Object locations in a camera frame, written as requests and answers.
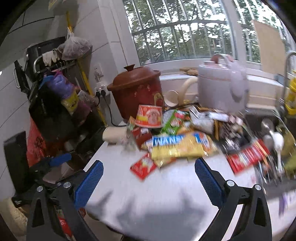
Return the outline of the black dish rack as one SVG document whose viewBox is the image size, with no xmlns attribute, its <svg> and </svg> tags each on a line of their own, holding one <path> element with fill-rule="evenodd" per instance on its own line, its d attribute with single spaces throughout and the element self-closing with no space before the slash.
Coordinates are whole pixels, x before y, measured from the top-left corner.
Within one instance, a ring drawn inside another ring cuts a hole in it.
<svg viewBox="0 0 296 241">
<path fill-rule="evenodd" d="M 61 53 L 57 51 L 65 41 L 64 37 L 58 37 L 32 45 L 26 49 L 24 66 L 18 60 L 14 61 L 16 86 L 27 96 L 30 117 L 38 125 L 67 122 L 81 125 L 91 113 L 91 107 L 81 98 L 85 89 L 77 78 L 77 60 L 62 60 Z M 54 93 L 43 80 L 58 71 L 75 87 L 75 91 L 66 99 Z"/>
</svg>

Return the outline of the green snack bag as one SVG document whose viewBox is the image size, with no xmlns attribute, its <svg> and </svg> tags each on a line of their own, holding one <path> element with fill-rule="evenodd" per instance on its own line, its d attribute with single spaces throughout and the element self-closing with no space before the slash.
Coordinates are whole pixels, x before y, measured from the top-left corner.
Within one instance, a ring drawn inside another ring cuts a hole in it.
<svg viewBox="0 0 296 241">
<path fill-rule="evenodd" d="M 189 113 L 182 110 L 170 110 L 169 117 L 165 120 L 164 125 L 161 129 L 161 133 L 166 133 L 167 135 L 177 135 L 179 129 L 183 126 L 185 121 L 189 120 Z"/>
</svg>

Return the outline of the red instant noodle cup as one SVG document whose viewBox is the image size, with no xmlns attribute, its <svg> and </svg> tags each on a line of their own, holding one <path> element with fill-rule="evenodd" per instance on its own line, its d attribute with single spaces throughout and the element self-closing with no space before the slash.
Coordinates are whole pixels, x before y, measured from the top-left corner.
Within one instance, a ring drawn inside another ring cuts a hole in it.
<svg viewBox="0 0 296 241">
<path fill-rule="evenodd" d="M 139 105 L 135 124 L 142 128 L 161 128 L 163 126 L 163 108 L 154 105 Z"/>
</svg>

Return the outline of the cream mug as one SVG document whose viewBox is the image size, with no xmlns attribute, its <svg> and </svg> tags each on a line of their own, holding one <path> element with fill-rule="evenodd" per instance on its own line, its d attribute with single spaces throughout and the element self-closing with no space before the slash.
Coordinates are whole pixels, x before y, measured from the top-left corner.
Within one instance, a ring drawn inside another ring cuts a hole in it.
<svg viewBox="0 0 296 241">
<path fill-rule="evenodd" d="M 165 104 L 173 108 L 178 105 L 178 93 L 175 90 L 170 90 L 164 94 Z"/>
</svg>

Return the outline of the wooden cutting board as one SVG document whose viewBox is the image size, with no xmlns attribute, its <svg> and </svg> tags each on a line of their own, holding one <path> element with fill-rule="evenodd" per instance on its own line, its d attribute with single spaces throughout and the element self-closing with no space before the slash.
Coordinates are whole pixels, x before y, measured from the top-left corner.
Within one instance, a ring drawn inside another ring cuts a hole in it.
<svg viewBox="0 0 296 241">
<path fill-rule="evenodd" d="M 262 71 L 284 75 L 286 52 L 278 30 L 256 20 L 252 22 L 258 39 Z"/>
</svg>

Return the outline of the yellow gas pipe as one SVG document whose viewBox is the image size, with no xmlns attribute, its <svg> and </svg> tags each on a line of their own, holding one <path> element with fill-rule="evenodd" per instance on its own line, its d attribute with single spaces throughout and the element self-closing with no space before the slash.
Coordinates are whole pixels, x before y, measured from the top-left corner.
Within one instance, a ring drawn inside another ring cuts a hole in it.
<svg viewBox="0 0 296 241">
<path fill-rule="evenodd" d="M 68 30 L 70 31 L 70 33 L 73 33 L 73 28 L 72 28 L 72 25 L 71 25 L 71 22 L 70 22 L 70 15 L 69 15 L 69 11 L 66 12 L 66 20 L 67 20 L 67 28 Z M 83 66 L 81 64 L 81 61 L 80 59 L 77 59 L 77 64 L 78 64 L 78 67 L 79 67 L 79 71 L 80 71 L 80 74 L 82 76 L 82 79 L 83 79 L 83 82 L 84 82 L 84 85 L 85 87 L 87 88 L 87 91 L 88 93 L 92 96 L 92 97 L 95 97 L 95 94 L 93 93 L 93 90 L 89 84 L 89 81 L 88 81 L 88 78 L 86 76 L 86 73 L 83 69 Z M 107 122 L 105 120 L 105 117 L 103 116 L 102 114 L 102 111 L 100 110 L 100 108 L 97 106 L 96 107 L 96 110 L 98 112 L 98 115 L 100 117 L 100 119 L 102 120 L 102 122 L 104 123 L 104 126 L 107 126 Z"/>
</svg>

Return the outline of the red clay cooking pot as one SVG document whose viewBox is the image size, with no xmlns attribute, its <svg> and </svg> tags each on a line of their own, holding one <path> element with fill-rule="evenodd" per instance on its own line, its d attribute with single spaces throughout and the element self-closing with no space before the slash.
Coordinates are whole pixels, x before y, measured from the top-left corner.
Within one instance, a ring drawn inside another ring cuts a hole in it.
<svg viewBox="0 0 296 241">
<path fill-rule="evenodd" d="M 141 104 L 164 106 L 160 75 L 159 70 L 129 65 L 107 86 L 124 120 L 135 118 Z"/>
</svg>

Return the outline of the white wall power strip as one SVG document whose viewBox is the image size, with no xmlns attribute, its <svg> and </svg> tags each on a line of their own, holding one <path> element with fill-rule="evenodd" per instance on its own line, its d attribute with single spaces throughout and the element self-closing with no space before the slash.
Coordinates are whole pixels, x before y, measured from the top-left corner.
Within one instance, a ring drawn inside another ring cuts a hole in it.
<svg viewBox="0 0 296 241">
<path fill-rule="evenodd" d="M 101 94 L 102 90 L 105 91 L 106 95 L 110 94 L 110 92 L 107 90 L 107 85 L 105 84 L 105 82 L 104 81 L 99 81 L 99 82 L 96 83 L 95 92 L 99 92 Z"/>
</svg>

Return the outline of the purple plastic bag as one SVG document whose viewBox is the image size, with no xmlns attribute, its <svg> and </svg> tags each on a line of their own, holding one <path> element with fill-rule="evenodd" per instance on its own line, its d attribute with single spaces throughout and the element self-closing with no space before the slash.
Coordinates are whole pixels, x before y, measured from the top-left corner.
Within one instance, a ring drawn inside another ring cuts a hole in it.
<svg viewBox="0 0 296 241">
<path fill-rule="evenodd" d="M 68 98 L 74 91 L 74 85 L 68 81 L 61 71 L 44 77 L 45 84 L 62 99 Z"/>
</svg>

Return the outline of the small red sauce packet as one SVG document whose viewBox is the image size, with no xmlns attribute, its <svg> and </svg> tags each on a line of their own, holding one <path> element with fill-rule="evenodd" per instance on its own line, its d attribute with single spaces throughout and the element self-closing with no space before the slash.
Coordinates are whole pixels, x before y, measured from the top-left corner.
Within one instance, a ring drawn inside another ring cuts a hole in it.
<svg viewBox="0 0 296 241">
<path fill-rule="evenodd" d="M 130 171 L 135 174 L 140 180 L 145 180 L 149 174 L 151 174 L 157 165 L 151 159 L 151 154 L 146 153 L 136 163 L 130 166 Z"/>
</svg>

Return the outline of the red long snack wrapper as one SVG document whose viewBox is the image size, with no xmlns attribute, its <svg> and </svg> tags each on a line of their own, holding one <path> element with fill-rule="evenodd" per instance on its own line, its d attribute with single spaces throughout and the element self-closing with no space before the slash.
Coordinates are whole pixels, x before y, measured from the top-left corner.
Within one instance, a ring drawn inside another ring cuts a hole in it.
<svg viewBox="0 0 296 241">
<path fill-rule="evenodd" d="M 270 151 L 262 139 L 255 140 L 237 153 L 227 154 L 226 159 L 234 174 L 238 174 L 266 159 Z"/>
</svg>

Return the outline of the white ladle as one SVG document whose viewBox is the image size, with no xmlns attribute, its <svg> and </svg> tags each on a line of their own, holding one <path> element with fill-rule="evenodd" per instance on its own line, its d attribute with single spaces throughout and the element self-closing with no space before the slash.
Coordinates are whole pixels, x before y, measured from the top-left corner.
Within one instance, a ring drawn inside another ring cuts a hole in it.
<svg viewBox="0 0 296 241">
<path fill-rule="evenodd" d="M 284 138 L 279 132 L 270 131 L 269 134 L 263 136 L 263 142 L 265 146 L 271 150 L 275 150 L 277 154 L 277 172 L 279 175 L 284 173 L 284 169 L 281 162 L 281 152 L 284 146 Z"/>
</svg>

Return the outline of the white paper cup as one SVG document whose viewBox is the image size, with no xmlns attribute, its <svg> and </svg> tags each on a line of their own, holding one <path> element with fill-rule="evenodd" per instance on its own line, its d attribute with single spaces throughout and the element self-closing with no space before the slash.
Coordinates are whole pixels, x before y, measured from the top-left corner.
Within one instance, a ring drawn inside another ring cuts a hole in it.
<svg viewBox="0 0 296 241">
<path fill-rule="evenodd" d="M 127 141 L 127 128 L 109 126 L 104 130 L 102 139 L 112 144 L 124 143 Z"/>
</svg>

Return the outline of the white pink electric pot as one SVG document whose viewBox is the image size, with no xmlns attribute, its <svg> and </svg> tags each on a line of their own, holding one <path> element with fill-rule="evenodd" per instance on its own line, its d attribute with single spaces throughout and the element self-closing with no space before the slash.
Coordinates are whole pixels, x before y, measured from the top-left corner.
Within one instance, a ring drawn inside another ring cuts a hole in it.
<svg viewBox="0 0 296 241">
<path fill-rule="evenodd" d="M 198 75 L 188 78 L 178 91 L 178 104 L 184 104 L 185 93 L 193 84 L 198 85 L 198 102 L 204 108 L 226 113 L 246 109 L 249 87 L 246 68 L 230 55 L 215 54 L 199 65 Z"/>
</svg>

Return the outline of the yellow blue snack wrapper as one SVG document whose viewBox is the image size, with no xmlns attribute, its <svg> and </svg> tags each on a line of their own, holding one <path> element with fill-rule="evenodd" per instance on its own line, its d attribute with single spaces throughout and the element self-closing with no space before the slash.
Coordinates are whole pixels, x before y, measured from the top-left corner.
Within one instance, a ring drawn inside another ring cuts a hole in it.
<svg viewBox="0 0 296 241">
<path fill-rule="evenodd" d="M 215 143 L 203 132 L 153 136 L 142 144 L 142 148 L 149 151 L 154 161 L 208 157 L 218 153 Z"/>
</svg>

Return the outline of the clear bag dried goods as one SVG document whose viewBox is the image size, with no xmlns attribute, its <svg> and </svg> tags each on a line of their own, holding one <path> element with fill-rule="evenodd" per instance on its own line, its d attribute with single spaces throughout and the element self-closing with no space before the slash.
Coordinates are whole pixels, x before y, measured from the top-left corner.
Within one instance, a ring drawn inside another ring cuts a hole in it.
<svg viewBox="0 0 296 241">
<path fill-rule="evenodd" d="M 62 60 L 70 61 L 83 57 L 91 48 L 92 44 L 87 39 L 77 37 L 71 33 L 69 38 L 59 45 L 57 51 L 61 53 Z"/>
</svg>

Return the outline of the red plastic bag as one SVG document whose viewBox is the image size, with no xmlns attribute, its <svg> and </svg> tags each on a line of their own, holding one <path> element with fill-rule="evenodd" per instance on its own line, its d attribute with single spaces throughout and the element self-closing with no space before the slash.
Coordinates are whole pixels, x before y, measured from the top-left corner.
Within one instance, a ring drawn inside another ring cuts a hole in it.
<svg viewBox="0 0 296 241">
<path fill-rule="evenodd" d="M 29 167 L 46 157 L 46 143 L 35 122 L 30 118 L 30 131 L 27 143 L 27 160 Z"/>
</svg>

